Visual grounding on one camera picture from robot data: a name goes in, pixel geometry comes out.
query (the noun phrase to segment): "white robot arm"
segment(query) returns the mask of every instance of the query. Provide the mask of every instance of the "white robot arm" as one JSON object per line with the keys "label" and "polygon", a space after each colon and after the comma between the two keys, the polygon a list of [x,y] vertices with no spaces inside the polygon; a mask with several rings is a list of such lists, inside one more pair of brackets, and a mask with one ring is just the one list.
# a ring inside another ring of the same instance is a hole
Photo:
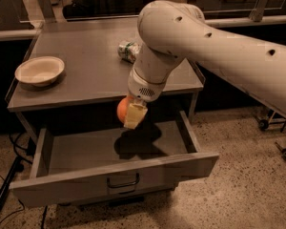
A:
{"label": "white robot arm", "polygon": [[188,58],[286,118],[286,46],[211,28],[198,7],[168,1],[147,5],[137,26],[145,44],[128,83],[135,106],[155,101]]}

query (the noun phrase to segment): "drawer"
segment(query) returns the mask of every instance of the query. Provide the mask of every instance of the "drawer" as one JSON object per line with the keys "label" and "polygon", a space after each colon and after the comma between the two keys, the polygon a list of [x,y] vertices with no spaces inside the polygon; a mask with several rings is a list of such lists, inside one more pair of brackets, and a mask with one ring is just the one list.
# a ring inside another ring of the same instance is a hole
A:
{"label": "drawer", "polygon": [[29,179],[10,184],[28,207],[85,204],[174,189],[207,177],[218,153],[202,153],[185,113],[148,118],[136,130],[53,135],[41,129]]}

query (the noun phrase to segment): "terrazzo floor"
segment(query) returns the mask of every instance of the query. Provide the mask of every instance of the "terrazzo floor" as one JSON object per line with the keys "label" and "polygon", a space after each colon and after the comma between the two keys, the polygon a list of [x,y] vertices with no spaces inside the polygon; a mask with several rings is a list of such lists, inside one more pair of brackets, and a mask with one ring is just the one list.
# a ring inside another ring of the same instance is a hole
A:
{"label": "terrazzo floor", "polygon": [[[148,194],[143,201],[112,207],[51,205],[25,208],[5,219],[0,228],[282,228],[286,229],[286,161],[275,145],[286,147],[286,128],[260,131],[260,106],[198,112],[193,130],[203,151],[219,152],[207,178],[180,182],[173,192]],[[23,135],[19,143],[26,145]],[[5,177],[15,155],[8,135],[0,135],[0,175]],[[15,179],[26,176],[25,171]],[[0,221],[22,205],[12,192]]]}

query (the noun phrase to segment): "bowl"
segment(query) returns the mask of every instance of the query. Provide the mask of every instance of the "bowl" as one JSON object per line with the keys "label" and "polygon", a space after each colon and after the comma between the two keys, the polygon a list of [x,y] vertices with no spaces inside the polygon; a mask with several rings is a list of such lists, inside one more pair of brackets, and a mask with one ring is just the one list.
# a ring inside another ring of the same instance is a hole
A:
{"label": "bowl", "polygon": [[53,83],[65,69],[65,63],[60,58],[43,56],[22,63],[15,71],[18,81],[45,87]]}

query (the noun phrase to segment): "orange fruit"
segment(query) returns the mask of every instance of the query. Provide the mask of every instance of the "orange fruit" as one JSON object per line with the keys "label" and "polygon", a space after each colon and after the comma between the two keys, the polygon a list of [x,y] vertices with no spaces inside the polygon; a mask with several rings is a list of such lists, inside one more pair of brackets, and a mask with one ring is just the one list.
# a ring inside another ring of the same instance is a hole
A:
{"label": "orange fruit", "polygon": [[133,99],[133,97],[127,95],[117,105],[116,114],[117,114],[118,119],[123,124],[125,123],[125,117],[126,117],[126,113],[127,113],[128,106],[129,106],[129,103],[130,103],[131,99]]}

